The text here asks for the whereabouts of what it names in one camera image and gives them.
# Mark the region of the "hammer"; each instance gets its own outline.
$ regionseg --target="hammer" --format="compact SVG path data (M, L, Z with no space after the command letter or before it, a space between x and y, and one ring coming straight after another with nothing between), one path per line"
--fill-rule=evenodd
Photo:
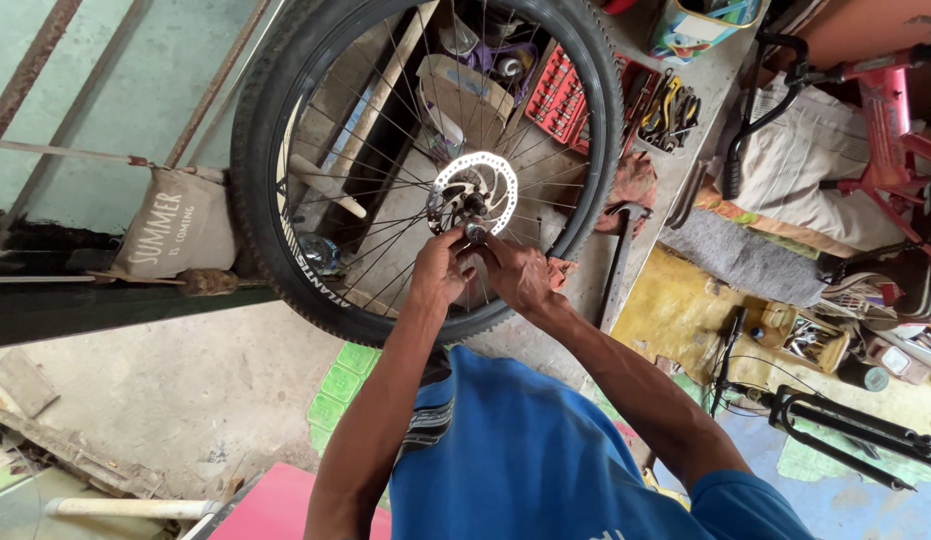
M642 218L651 218L652 209L638 202L619 202L605 212L606 215L621 214L625 222L619 233L619 241L615 245L615 255L612 257L612 267L608 271L608 280L605 282L605 291L602 295L602 307L596 327L608 334L613 329L613 319L616 317L616 299L619 289L622 289L622 273L629 258L629 248L633 244L633 231L636 223Z

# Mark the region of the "blue t-shirt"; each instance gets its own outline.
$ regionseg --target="blue t-shirt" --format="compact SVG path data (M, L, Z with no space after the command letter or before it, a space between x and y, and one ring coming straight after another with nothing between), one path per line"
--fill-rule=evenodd
M415 400L388 488L392 538L812 538L746 472L703 476L691 513L646 488L609 418L551 376L461 345L450 362Z

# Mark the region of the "wall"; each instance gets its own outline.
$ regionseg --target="wall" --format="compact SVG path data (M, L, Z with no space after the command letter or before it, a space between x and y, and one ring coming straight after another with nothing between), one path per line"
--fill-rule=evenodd
M4 139L49 142L131 1L82 2ZM279 3L270 3L220 94L228 91ZM0 93L53 4L54 0L0 2ZM140 22L102 74L62 145L163 163L255 5L254 0L146 1ZM200 165L228 164L231 129L232 112L223 117ZM183 165L191 155L190 148ZM0 150L0 210L16 200L38 160L38 154ZM44 188L30 199L28 218L122 234L141 204L148 179L142 168L56 157Z

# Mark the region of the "tool tray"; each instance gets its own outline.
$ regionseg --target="tool tray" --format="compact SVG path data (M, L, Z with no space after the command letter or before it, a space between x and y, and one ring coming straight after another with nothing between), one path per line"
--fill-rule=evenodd
M614 54L622 70L623 97L637 77L643 72L649 74L649 80L643 85L647 92L639 92L635 103L626 104L625 148L628 148L663 74L625 55ZM588 154L590 137L589 117L585 112L586 96L579 94L579 99L573 97L582 89L575 68L560 46L555 46L546 62L542 76L531 91L525 116L556 141L572 146L580 154Z

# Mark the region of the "handlebar grip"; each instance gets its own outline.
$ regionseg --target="handlebar grip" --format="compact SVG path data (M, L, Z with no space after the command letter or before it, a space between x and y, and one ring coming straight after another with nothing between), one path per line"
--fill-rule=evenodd
M739 196L739 182L742 179L742 162L728 159L722 171L722 200L732 201Z

